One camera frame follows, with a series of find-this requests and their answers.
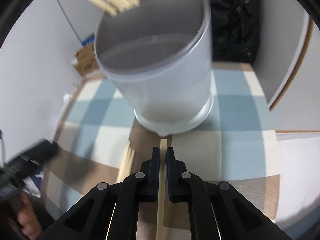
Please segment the white wall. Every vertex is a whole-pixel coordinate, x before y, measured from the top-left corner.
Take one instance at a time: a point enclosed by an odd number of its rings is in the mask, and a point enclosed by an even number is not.
[[[34,0],[0,49],[0,129],[6,160],[37,139],[51,139],[63,96],[79,74],[70,65],[81,43],[56,0]]]
[[[260,0],[260,3],[260,47],[253,68],[269,102],[297,61],[308,15],[297,0]]]
[[[87,0],[59,0],[59,3],[82,41],[96,31],[103,15],[100,8]]]
[[[278,130],[320,130],[320,31],[316,25],[297,75],[271,113]]]

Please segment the checkered tablecloth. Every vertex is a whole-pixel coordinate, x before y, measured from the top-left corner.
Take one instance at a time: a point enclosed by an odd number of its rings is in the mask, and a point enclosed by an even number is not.
[[[216,63],[211,90],[209,116],[192,131],[167,136],[168,145],[188,171],[207,181],[229,181],[274,219],[280,153],[259,81],[248,64]],[[160,145],[160,137],[137,122],[132,106],[102,77],[79,88],[55,139],[63,150],[45,167],[42,186],[42,198],[54,218],[99,182],[116,182],[128,139],[136,150],[132,172]],[[142,203],[137,239],[155,239],[155,224],[156,203]],[[166,239],[190,239],[187,205],[166,200],[164,226]]]

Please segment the black device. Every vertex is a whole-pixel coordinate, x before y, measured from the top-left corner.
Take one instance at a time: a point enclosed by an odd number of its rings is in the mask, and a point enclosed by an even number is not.
[[[290,240],[277,225],[227,182],[204,182],[166,152],[169,200],[187,202],[192,240]],[[160,151],[123,182],[99,183],[37,240],[136,239],[139,202],[158,196]]]
[[[43,139],[0,168],[0,213],[16,222],[22,207],[19,193],[25,186],[23,179],[34,174],[58,149],[57,143]]]

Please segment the white plastic container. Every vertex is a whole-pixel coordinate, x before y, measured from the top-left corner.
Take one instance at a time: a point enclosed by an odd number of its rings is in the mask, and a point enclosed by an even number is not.
[[[101,70],[160,136],[195,128],[212,108],[210,20],[209,0],[141,0],[100,22]]]

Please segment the cardboard box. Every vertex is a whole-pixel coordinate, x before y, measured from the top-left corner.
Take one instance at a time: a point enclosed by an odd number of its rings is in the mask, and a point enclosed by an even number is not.
[[[78,71],[81,76],[85,76],[99,68],[93,52],[93,43],[84,46],[78,50],[75,55],[78,64],[74,65],[74,68]]]

